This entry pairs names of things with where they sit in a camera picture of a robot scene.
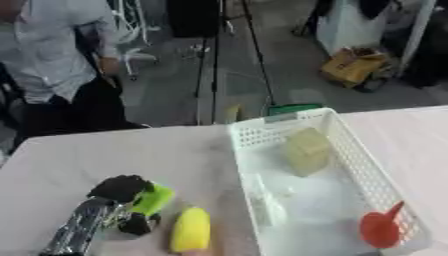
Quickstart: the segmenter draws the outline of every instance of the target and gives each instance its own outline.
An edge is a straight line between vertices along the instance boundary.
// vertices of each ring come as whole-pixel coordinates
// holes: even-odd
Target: red measuring cup
[[[401,201],[387,213],[371,212],[366,214],[360,225],[362,238],[375,248],[393,247],[400,240],[400,229],[394,219],[403,205],[404,202]]]

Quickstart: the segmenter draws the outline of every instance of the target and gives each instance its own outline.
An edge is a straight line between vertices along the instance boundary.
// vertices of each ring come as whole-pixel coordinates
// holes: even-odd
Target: white table
[[[437,240],[448,244],[448,107],[344,115],[401,189],[420,206]],[[139,174],[178,193],[173,208],[205,207],[213,216],[217,255],[257,255],[224,126],[173,127],[36,138],[0,170],[0,255],[45,246],[58,225],[98,182]],[[170,219],[172,212],[164,213]],[[162,227],[132,241],[104,244],[104,256],[167,255]],[[413,256],[441,256],[437,244]]]

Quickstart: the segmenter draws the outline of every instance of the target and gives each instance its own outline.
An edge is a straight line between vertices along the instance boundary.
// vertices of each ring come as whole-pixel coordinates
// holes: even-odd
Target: white plastic basket
[[[281,146],[286,136],[306,127],[327,136],[334,157],[325,170],[300,178]],[[334,110],[253,119],[232,124],[229,131],[264,256],[407,255],[429,246],[430,232],[412,205]],[[386,212],[401,200],[400,242],[381,251],[363,242],[360,218],[372,210]]]

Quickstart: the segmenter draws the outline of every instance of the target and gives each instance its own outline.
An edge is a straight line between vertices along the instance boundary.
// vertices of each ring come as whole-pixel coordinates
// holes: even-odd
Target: camera tripod
[[[258,43],[258,38],[255,33],[255,29],[253,26],[253,17],[249,10],[249,6],[247,4],[247,0],[240,0],[241,6],[243,7],[243,17],[246,19],[247,25],[250,30],[250,36],[255,48],[256,57],[258,59],[258,64],[260,66],[260,70],[263,76],[264,83],[266,85],[266,91],[268,93],[269,97],[269,104],[271,106],[276,105],[275,99],[274,99],[274,93],[272,90],[272,86],[269,80],[269,76],[266,71],[265,63],[264,63],[264,56],[261,52],[260,45]],[[218,67],[219,67],[219,55],[220,55],[220,32],[221,27],[225,31],[227,29],[227,25],[229,22],[229,18],[227,17],[226,12],[226,0],[220,1],[219,3],[220,8],[220,15],[216,21],[217,26],[217,33],[214,36],[214,54],[213,54],[213,79],[211,83],[211,91],[212,91],[212,107],[211,107],[211,123],[214,124],[216,121],[216,101],[217,101],[217,92],[218,92]],[[196,115],[199,115],[200,113],[200,103],[199,103],[199,93],[201,90],[201,81],[202,81],[202,74],[204,69],[204,62],[205,62],[205,53],[207,49],[208,41],[212,38],[203,38],[202,39],[202,51],[199,53],[199,70],[198,70],[198,78],[196,82],[196,90],[194,92],[194,96],[197,100],[198,104],[198,111]]]

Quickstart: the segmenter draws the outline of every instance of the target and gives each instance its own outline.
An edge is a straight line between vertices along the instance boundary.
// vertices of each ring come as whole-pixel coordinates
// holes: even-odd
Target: hand
[[[100,58],[100,70],[105,76],[114,76],[118,74],[120,62],[116,58]]]

